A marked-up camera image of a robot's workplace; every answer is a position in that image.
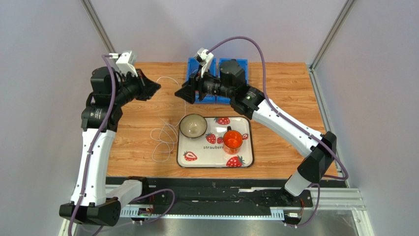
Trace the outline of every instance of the white tray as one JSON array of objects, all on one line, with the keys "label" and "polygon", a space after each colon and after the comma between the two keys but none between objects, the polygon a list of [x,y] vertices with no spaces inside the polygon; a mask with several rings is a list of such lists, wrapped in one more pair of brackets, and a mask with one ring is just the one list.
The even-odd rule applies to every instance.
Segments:
[{"label": "white tray", "polygon": [[[215,117],[206,117],[208,123],[207,131],[204,136],[196,139],[185,137],[179,132],[178,145],[178,164],[185,168],[229,168],[227,162],[233,158],[238,162],[242,159],[242,166],[236,168],[249,167],[253,164],[253,144],[250,122],[244,117],[228,117],[229,124],[218,124]],[[223,144],[216,142],[210,143],[206,135],[212,133],[217,141],[222,142],[227,126],[236,130],[242,135],[247,134],[247,139],[243,139],[240,151],[235,155],[227,154],[223,149]]]}]

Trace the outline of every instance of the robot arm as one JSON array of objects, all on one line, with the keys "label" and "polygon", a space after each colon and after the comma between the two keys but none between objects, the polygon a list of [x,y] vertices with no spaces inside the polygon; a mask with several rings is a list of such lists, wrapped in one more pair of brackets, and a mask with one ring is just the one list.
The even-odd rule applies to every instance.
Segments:
[{"label": "robot arm", "polygon": [[119,220],[120,210],[148,189],[146,178],[130,177],[112,192],[105,193],[109,154],[118,122],[122,117],[122,106],[133,99],[147,101],[161,88],[159,84],[149,80],[141,70],[134,68],[136,55],[132,51],[111,55],[112,58],[118,59],[116,64],[122,73],[117,80],[118,73],[114,71],[116,96],[111,115],[105,121],[106,125],[99,133],[90,153],[89,168],[85,173],[90,144],[104,121],[111,102],[110,72],[107,67],[101,67],[92,72],[90,82],[93,92],[88,96],[86,108],[82,112],[83,154],[77,183],[70,203],[60,206],[60,216],[70,219],[85,179],[85,193],[75,217],[75,223],[79,224],[114,226]]},{"label": "robot arm", "polygon": [[[200,65],[202,66],[205,60],[200,58],[200,51],[195,59],[201,61]],[[197,74],[192,74],[189,80],[182,85],[182,88],[175,92],[175,96],[191,104],[195,102],[195,92],[198,92],[199,100],[202,100],[207,94],[228,97],[230,98],[230,105],[237,113],[265,125],[291,143],[304,157],[304,160],[288,179],[284,186],[283,195],[285,201],[291,203],[297,201],[301,192],[311,183],[320,182],[333,161],[332,156],[317,141],[276,114],[268,105],[264,94],[257,88],[246,84],[244,70],[237,61],[234,59],[225,61],[220,64],[219,68],[219,78],[209,74],[206,70],[198,70]],[[336,152],[336,136],[334,134],[327,132],[323,135],[281,110],[273,101],[271,103],[283,116],[306,129],[310,134],[325,143],[333,152]]]}]

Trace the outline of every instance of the strawberry print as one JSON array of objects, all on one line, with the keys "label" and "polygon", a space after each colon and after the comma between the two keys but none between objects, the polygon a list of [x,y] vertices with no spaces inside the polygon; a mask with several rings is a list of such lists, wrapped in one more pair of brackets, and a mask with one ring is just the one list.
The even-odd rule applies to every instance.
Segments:
[{"label": "strawberry print", "polygon": [[184,154],[186,161],[195,161],[198,157],[191,151],[186,151]]},{"label": "strawberry print", "polygon": [[205,138],[207,139],[207,141],[210,143],[210,144],[215,144],[215,142],[216,142],[216,137],[215,137],[215,135],[213,134],[213,133],[208,133],[208,134],[206,134],[205,135]]},{"label": "strawberry print", "polygon": [[223,125],[230,123],[230,119],[228,119],[227,117],[215,118],[214,121],[218,124],[223,124]]},{"label": "strawberry print", "polygon": [[241,167],[243,164],[243,157],[241,156],[234,156],[227,161],[227,167]]}]

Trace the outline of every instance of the white wall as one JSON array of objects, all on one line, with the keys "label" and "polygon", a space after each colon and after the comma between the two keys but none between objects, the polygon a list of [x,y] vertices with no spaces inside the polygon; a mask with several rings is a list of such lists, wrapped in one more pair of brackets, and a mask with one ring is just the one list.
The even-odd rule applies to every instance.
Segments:
[{"label": "white wall", "polygon": [[1,1],[0,42],[0,235],[57,235],[105,48],[78,0]]},{"label": "white wall", "polygon": [[[248,36],[267,61],[311,63],[345,0],[92,0],[115,49],[137,61],[187,61],[201,47]],[[248,42],[215,57],[260,61]]]},{"label": "white wall", "polygon": [[418,235],[419,1],[359,0],[317,70],[378,236]]}]

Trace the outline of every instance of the wooden table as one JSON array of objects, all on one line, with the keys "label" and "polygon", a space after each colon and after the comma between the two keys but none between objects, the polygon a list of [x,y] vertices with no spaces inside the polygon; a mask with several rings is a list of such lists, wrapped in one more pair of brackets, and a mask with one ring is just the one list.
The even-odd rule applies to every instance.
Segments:
[{"label": "wooden table", "polygon": [[[144,74],[156,81],[170,76],[182,84],[186,77],[186,63],[137,63]],[[262,88],[262,66],[249,63],[249,83]],[[302,123],[324,133],[322,119],[314,91],[304,63],[267,63],[269,97]],[[177,147],[168,161],[158,163],[151,154],[157,141],[150,138],[152,129],[161,128],[164,122],[176,125],[184,115],[184,101],[174,96],[179,86],[172,80],[159,80],[162,88],[147,101],[132,101],[122,108],[123,116],[113,143],[108,164],[108,176],[143,177],[220,177],[220,178],[288,178],[302,161],[300,154],[273,131],[251,121],[255,161],[245,169],[187,169],[178,165]],[[203,116],[237,116],[229,105],[186,105],[186,113]],[[160,145],[157,151],[167,150]],[[167,153],[155,152],[156,160],[164,160]],[[328,174],[336,175],[334,163]]]}]

